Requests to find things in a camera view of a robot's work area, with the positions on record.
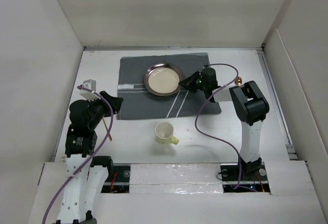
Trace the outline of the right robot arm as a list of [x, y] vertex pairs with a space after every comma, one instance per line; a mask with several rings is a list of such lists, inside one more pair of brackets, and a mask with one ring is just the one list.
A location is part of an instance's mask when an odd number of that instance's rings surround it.
[[190, 77], [180, 81], [179, 85], [192, 93], [196, 93], [197, 91], [204, 93], [206, 101], [197, 112], [195, 128], [202, 135], [221, 141], [234, 149], [237, 153], [238, 162], [237, 174], [234, 175], [233, 181], [240, 182], [243, 179], [250, 179], [262, 166], [262, 158], [259, 152], [260, 135], [262, 124], [266, 119], [270, 106], [258, 85], [253, 80], [241, 86], [236, 85], [230, 87], [229, 93], [231, 100], [242, 126], [241, 149], [237, 150], [230, 142], [202, 132], [198, 128], [197, 122], [205, 106], [208, 103], [214, 103], [214, 96], [235, 82], [239, 77], [236, 67], [229, 64], [223, 65], [231, 67], [236, 71], [236, 77], [223, 86], [218, 85], [216, 71], [212, 68], [213, 64], [205, 65], [202, 71], [193, 73]]

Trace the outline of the copper spoon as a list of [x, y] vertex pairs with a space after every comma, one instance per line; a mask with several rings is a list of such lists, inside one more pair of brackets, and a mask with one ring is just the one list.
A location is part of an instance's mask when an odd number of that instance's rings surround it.
[[242, 84], [242, 78], [240, 76], [235, 79], [235, 84], [236, 85], [241, 85]]

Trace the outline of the yellow green mug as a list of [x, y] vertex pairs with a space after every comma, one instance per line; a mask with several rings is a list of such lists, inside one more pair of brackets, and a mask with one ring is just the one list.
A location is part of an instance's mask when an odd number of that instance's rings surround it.
[[169, 122], [158, 123], [155, 127], [156, 141], [160, 144], [177, 145], [179, 140], [174, 136], [174, 127]]

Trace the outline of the grey striped placemat cloth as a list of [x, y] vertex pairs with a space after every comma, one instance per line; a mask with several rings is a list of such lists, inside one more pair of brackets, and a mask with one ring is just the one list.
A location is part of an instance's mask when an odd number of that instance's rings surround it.
[[207, 53], [123, 57], [120, 60], [117, 96], [124, 99], [119, 120], [176, 118], [197, 115], [205, 95], [181, 89], [167, 97], [150, 93], [144, 85], [147, 69], [155, 64], [174, 64], [185, 77], [210, 63]]

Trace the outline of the brown rimmed white plate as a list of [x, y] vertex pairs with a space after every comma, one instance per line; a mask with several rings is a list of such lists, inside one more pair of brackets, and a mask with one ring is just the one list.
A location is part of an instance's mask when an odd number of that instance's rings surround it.
[[151, 94], [166, 97], [181, 89], [179, 82], [184, 78], [184, 73], [178, 66], [170, 63], [159, 63], [146, 70], [143, 83]]

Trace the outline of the copper fork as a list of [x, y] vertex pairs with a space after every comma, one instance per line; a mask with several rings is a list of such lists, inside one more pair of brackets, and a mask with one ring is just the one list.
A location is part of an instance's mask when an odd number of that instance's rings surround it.
[[108, 133], [108, 140], [112, 141], [112, 137], [111, 137], [111, 134], [109, 133], [109, 127], [107, 126], [106, 120], [103, 118], [102, 121], [105, 126], [106, 132]]

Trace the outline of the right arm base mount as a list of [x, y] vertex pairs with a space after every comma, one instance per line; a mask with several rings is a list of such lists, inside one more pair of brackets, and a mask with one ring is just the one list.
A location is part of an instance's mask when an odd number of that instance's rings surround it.
[[216, 177], [222, 182], [224, 193], [271, 192], [264, 164], [251, 173], [242, 171], [241, 175], [238, 164], [221, 164]]

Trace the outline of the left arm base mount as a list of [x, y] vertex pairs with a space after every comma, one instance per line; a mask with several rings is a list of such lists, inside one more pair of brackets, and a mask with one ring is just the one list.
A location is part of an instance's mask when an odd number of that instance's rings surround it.
[[113, 173], [106, 179], [101, 193], [129, 193], [131, 165], [115, 164]]

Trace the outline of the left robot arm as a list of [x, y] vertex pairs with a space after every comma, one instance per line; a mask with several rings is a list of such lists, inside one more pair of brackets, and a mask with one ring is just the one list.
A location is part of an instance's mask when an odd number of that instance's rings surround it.
[[94, 210], [105, 181], [114, 176], [110, 156], [97, 156], [96, 127], [105, 117], [113, 118], [123, 103], [123, 98], [107, 92], [80, 87], [85, 99], [69, 106], [71, 121], [65, 144], [67, 179], [60, 188], [63, 192], [56, 223], [96, 223]]

